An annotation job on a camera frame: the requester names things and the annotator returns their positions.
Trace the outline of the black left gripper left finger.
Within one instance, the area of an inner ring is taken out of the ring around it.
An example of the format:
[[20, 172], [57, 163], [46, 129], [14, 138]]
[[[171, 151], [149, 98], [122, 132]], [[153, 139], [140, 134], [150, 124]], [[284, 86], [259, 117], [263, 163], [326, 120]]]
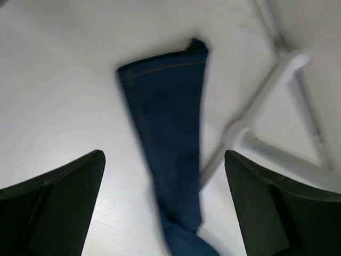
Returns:
[[94, 150], [1, 189], [1, 255], [81, 255], [104, 169]]

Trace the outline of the dark blue denim trousers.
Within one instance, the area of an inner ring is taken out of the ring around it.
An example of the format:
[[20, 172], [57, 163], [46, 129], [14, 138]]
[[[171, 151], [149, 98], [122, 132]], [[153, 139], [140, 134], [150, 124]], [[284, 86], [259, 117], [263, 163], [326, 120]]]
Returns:
[[116, 71], [150, 170], [171, 255], [217, 255], [198, 236], [200, 104], [208, 54], [205, 43], [194, 38], [183, 51]]

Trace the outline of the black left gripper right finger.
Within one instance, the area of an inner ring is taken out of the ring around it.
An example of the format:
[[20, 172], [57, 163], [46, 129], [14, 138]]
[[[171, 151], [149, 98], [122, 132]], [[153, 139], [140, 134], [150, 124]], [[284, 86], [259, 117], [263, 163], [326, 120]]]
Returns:
[[247, 255], [340, 255], [340, 194], [228, 150], [225, 171]]

